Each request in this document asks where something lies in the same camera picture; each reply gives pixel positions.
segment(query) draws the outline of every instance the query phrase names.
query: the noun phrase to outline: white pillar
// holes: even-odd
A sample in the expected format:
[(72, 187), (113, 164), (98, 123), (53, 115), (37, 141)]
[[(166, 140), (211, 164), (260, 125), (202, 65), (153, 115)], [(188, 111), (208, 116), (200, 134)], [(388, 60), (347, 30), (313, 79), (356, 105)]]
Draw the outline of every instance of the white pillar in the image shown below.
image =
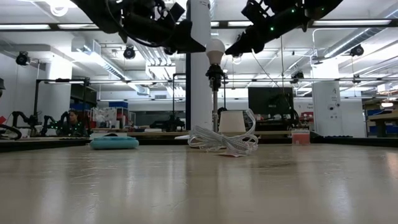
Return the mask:
[[(51, 63), (46, 64), (45, 71), (43, 79), (72, 78), (72, 64), (60, 57), (54, 57)], [(70, 107), (70, 85), (41, 83), (37, 104), (38, 111), (42, 112), (40, 118), (49, 115), (59, 120)]]
[(342, 136), (340, 84), (317, 82), (312, 84), (315, 131), (322, 136)]
[[(209, 0), (190, 0), (192, 38), (205, 46), (211, 38)], [(191, 128), (200, 126), (212, 129), (211, 88), (206, 77), (210, 64), (205, 52), (194, 53), (191, 57)]]

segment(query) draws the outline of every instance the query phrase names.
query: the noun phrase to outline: wall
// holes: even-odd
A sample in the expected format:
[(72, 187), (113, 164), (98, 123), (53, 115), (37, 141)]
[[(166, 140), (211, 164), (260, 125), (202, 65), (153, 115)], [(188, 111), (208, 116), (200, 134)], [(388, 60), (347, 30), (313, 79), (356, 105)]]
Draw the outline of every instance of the wall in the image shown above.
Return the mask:
[[(0, 116), (8, 118), (13, 111), (22, 111), (26, 116), (33, 114), (35, 97), (35, 80), (37, 68), (21, 67), (15, 59), (0, 54), (0, 78), (4, 79), (6, 90), (0, 98)], [(21, 118), (19, 125), (24, 125)]]

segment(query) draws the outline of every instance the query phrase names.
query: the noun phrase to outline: box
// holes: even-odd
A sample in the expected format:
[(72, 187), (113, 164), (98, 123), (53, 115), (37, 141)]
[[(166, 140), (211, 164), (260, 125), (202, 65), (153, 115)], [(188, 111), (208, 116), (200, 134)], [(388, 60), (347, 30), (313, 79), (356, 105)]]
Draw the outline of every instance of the box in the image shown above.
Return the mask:
[(310, 144), (310, 131), (306, 130), (292, 131), (292, 144), (296, 145)]

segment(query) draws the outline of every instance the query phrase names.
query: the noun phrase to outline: black mount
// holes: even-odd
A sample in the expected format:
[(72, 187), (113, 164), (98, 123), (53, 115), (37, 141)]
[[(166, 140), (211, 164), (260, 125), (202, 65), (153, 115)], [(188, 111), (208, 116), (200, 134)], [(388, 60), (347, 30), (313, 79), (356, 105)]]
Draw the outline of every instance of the black mount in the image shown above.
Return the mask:
[(206, 76), (210, 81), (210, 88), (212, 91), (218, 91), (221, 87), (221, 80), (224, 78), (224, 72), (221, 67), (217, 64), (210, 65), (209, 70), (206, 72)]

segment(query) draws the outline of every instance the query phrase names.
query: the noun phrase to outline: lamp stand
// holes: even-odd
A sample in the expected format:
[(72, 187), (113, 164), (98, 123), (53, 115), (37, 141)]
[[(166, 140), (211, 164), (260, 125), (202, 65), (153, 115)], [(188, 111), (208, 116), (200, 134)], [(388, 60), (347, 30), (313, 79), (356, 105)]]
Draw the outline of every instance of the lamp stand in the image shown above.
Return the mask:
[(210, 81), (210, 88), (213, 91), (213, 131), (218, 132), (218, 90), (221, 87), (221, 80), (224, 77), (224, 72), (220, 65), (212, 64), (206, 72), (206, 76)]

